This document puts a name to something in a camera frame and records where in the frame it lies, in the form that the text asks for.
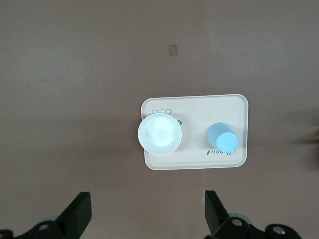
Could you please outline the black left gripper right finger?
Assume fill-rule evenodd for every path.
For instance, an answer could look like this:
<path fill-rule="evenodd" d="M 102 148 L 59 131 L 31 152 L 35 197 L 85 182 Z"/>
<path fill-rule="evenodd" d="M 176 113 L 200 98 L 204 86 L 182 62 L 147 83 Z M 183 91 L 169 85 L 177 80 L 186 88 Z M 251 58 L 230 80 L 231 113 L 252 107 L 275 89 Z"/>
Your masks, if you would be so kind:
<path fill-rule="evenodd" d="M 210 234 L 207 239 L 300 239 L 291 227 L 269 224 L 262 231 L 239 216 L 231 216 L 224 208 L 217 193 L 205 191 L 205 218 Z"/>

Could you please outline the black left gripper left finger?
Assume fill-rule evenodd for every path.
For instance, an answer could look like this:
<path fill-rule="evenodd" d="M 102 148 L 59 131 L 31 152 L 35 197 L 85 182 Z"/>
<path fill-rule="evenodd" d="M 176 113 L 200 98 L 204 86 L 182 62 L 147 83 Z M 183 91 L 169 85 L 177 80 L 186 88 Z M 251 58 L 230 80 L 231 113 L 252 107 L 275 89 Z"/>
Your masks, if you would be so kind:
<path fill-rule="evenodd" d="M 0 231 L 2 239 L 78 239 L 92 218 L 91 196 L 81 192 L 55 219 L 36 224 L 27 232 L 14 236 L 13 231 Z"/>

